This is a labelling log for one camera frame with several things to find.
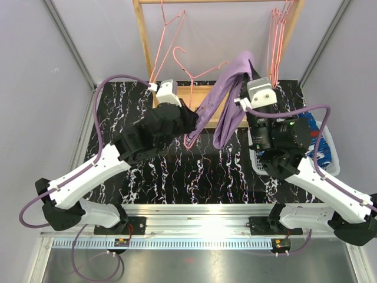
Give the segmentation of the pink hanger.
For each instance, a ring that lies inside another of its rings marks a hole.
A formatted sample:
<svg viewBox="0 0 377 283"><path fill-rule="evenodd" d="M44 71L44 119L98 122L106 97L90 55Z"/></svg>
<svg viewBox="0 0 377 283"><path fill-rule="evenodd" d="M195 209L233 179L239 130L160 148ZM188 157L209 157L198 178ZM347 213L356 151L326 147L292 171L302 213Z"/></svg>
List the pink hanger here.
<svg viewBox="0 0 377 283"><path fill-rule="evenodd" d="M163 30L160 37L160 42L157 48L157 53L154 60L154 67L150 75L150 82L156 83L166 60L175 44L176 38L181 30L181 26L186 18L186 11L182 9L177 15L168 19L164 9L164 1L160 1L161 15L163 19ZM173 37L168 40L169 29L172 25L176 25Z"/></svg>
<svg viewBox="0 0 377 283"><path fill-rule="evenodd" d="M182 69L182 70L183 70L183 71L189 76L189 78L190 78L190 96L189 96L189 104L188 104L188 106L190 107L190 106L191 106L191 102L192 102L192 97L193 97L193 86L194 86L194 80L197 79L197 78L199 78L199 77L202 77L202 76L204 76L204 75L206 75L206 74L208 74L208 73L210 73L210 72L212 72L212 71L214 71L214 70L219 70L219 69L221 69L221 67L222 67L223 65L227 65L228 62L227 62L227 61L223 61L223 62L221 62L221 63L220 63L218 66L216 66L216 67L213 67L213 68L211 68L211 69L208 69L208 70L206 70L206 71L204 71L204 72L202 72L202 73L200 73L200 74L192 75L190 72L187 71L187 69L183 66L183 64L177 59L177 57L176 57L176 51L177 51L177 50L179 50L179 51L181 51L181 52L183 52L183 53L186 53L186 51L185 51L183 48L179 47L179 46L174 47L174 49L173 49L173 58L174 58L175 62L181 67L181 69Z"/></svg>

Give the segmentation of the purple trousers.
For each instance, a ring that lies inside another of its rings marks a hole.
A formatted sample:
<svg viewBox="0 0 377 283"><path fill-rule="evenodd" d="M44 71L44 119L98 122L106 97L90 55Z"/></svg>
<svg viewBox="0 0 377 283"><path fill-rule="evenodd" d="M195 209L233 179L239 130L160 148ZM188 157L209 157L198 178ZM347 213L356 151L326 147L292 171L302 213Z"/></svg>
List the purple trousers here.
<svg viewBox="0 0 377 283"><path fill-rule="evenodd" d="M225 147L245 117L245 112L235 104L234 99L240 95L244 75L252 76L251 65L253 63L253 54L250 51L242 51L223 70L196 111L199 115L196 129L184 136L184 145L186 148L191 148L222 103L224 103L224 106L215 128L213 146L216 149Z"/></svg>

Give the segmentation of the blue patterned trousers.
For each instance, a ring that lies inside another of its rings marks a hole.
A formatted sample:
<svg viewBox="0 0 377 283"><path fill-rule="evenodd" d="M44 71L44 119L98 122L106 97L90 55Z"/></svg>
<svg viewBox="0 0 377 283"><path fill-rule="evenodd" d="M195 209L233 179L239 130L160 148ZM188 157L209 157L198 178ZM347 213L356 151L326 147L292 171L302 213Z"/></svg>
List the blue patterned trousers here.
<svg viewBox="0 0 377 283"><path fill-rule="evenodd" d="M311 113L303 113L300 116L304 117L307 120L307 123L310 128L310 135L312 137L312 141L310 143L309 149L306 154L313 160L314 147L317 141L320 127L317 125L317 122ZM332 155L331 155L330 147L323 136L320 138L319 147L318 147L316 156L317 156L318 165L322 169L326 169L332 162Z"/></svg>

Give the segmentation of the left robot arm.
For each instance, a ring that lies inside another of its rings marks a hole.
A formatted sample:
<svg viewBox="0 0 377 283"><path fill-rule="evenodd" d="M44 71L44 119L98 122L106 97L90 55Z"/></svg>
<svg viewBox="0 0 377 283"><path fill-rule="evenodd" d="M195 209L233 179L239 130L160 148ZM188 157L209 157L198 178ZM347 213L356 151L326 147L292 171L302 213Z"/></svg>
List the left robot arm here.
<svg viewBox="0 0 377 283"><path fill-rule="evenodd" d="M43 195L42 211L49 225L55 231L88 224L114 234L125 232L128 216L120 204L95 203L84 199L84 195L133 165L156 157L175 138L191 133L198 117L184 103L161 103L75 170L52 181L38 180L35 187Z"/></svg>

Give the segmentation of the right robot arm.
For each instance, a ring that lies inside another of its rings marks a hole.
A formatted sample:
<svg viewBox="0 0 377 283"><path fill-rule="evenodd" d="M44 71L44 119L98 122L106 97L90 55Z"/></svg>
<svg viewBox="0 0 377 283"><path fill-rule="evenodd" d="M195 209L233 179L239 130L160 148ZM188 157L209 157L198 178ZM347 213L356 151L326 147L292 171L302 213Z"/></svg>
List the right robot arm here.
<svg viewBox="0 0 377 283"><path fill-rule="evenodd" d="M270 80L250 64L243 74L235 103L246 112L250 150L260 153L260 163L272 178L301 187L320 199L325 208L275 204L266 219L250 221L252 231L290 235L303 229L331 231L340 240L364 246L376 238L376 195L349 187L318 166L317 155L307 156L312 136L301 114L309 107L287 113L274 109L276 93Z"/></svg>

